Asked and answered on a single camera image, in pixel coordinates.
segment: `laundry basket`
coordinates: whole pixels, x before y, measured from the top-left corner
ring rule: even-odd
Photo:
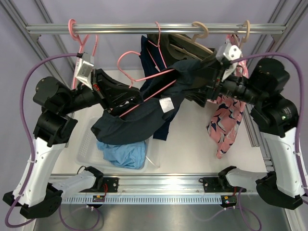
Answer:
[[[82,140],[80,142],[80,147],[78,150],[77,157],[75,159],[76,163],[79,165],[85,166],[93,166],[97,168],[106,168],[113,169],[117,171],[126,171],[126,172],[136,172],[141,173],[144,172],[151,161],[151,154],[149,150],[151,150],[152,137],[146,140],[146,153],[145,153],[145,161],[143,167],[140,169],[130,169],[124,167],[116,167],[108,160],[104,160],[102,150],[97,148],[97,140],[95,135],[91,132],[91,127],[95,124],[95,122],[99,118],[92,117],[88,124],[84,127],[83,131],[85,132]]]

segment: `beige hanger hook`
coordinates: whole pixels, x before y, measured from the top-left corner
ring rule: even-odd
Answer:
[[[246,43],[249,39],[249,34],[250,34],[250,21],[246,20],[243,24],[243,27],[247,27],[247,32],[244,37],[242,37],[241,43],[240,43],[240,49],[242,49],[242,46],[244,43]]]
[[[201,39],[201,38],[205,39],[208,36],[209,32],[208,32],[208,29],[207,29],[206,25],[204,25],[203,23],[200,23],[200,22],[193,22],[192,25],[193,26],[197,26],[197,27],[201,27],[202,30],[203,30],[203,34],[202,35],[195,34],[193,36],[192,42],[195,42],[197,38],[198,39]]]

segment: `blue cloth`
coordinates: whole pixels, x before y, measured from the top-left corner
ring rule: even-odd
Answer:
[[[145,36],[141,37],[141,52],[139,56],[141,59],[143,70],[144,70],[144,75],[146,77],[159,73],[159,71],[155,68],[155,64],[151,56],[155,60],[159,70],[162,71],[165,69],[165,65],[160,56],[158,48],[152,45],[151,43],[149,43],[148,40],[149,39]],[[145,83],[142,85],[142,87],[140,88],[140,92],[142,93],[144,90],[146,90],[150,86],[152,81],[153,81],[153,78],[147,79]],[[175,117],[175,115],[178,113],[179,109],[180,107],[175,108],[174,113],[170,117],[168,117],[165,123],[158,130],[156,130],[156,132],[153,134],[153,139],[158,139],[158,140],[163,140],[163,141],[167,140],[170,123]]]
[[[97,141],[97,148],[103,151],[104,159],[117,167],[140,169],[145,161],[145,141],[124,145],[110,145]]]

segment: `white label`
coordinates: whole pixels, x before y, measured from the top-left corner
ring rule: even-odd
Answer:
[[[174,105],[170,97],[160,99],[159,103],[164,113],[174,109]]]

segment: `gray floor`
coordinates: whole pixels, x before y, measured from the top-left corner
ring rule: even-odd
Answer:
[[[261,219],[263,231],[290,231],[283,209],[270,206],[258,196],[242,196],[242,205],[253,210]],[[75,229],[88,229],[97,215],[88,209],[74,210],[79,205],[63,205],[62,215]],[[218,205],[104,205],[99,209],[102,219],[98,231],[247,231],[240,211],[224,211],[211,221],[203,222],[222,208]],[[258,229],[257,220],[248,215],[252,228]],[[58,211],[49,218],[39,219],[35,231],[66,231]]]

